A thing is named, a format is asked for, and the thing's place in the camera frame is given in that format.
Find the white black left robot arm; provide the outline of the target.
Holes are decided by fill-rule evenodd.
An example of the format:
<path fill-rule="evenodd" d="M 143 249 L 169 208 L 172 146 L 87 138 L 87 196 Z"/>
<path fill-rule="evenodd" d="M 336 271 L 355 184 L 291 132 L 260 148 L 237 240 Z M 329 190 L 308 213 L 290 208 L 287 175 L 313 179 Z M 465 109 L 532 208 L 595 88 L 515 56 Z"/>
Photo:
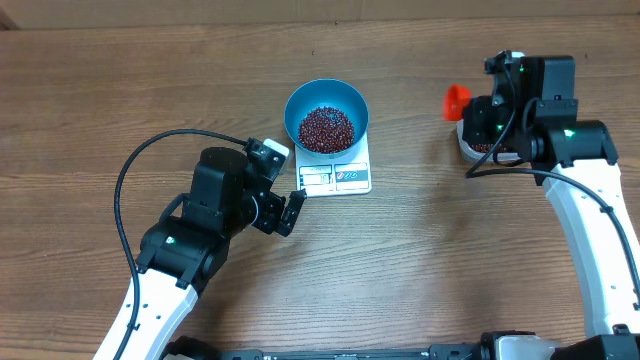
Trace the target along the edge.
<path fill-rule="evenodd" d="M 177 196 L 144 234 L 137 277 L 96 358 L 222 358 L 202 341 L 173 334 L 226 262 L 234 236 L 249 225 L 265 234 L 291 233 L 306 193 L 284 198 L 270 190 L 290 155 L 271 139 L 241 151 L 202 151 L 190 191 Z"/>

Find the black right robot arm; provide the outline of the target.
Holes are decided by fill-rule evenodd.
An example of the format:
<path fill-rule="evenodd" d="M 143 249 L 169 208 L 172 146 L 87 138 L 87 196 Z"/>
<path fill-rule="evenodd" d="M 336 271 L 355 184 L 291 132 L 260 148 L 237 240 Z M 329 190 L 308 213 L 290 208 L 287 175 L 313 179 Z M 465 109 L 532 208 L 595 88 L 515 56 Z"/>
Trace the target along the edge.
<path fill-rule="evenodd" d="M 491 94 L 453 85 L 443 115 L 461 124 L 465 145 L 487 148 L 467 177 L 531 175 L 543 188 L 570 249 L 586 338 L 555 346 L 530 333 L 485 333 L 477 358 L 638 358 L 639 243 L 608 128 L 578 118 L 574 58 L 506 50 L 485 59 L 484 71 Z"/>

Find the red scoop blue handle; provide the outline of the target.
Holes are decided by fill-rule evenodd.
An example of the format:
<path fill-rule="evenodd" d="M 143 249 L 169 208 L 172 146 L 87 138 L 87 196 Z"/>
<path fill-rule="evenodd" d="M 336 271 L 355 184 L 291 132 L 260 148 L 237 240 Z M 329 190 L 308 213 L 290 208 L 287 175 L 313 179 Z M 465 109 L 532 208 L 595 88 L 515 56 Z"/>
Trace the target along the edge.
<path fill-rule="evenodd" d="M 465 107 L 471 102 L 471 91 L 464 85 L 452 84 L 443 100 L 442 112 L 446 121 L 463 119 Z"/>

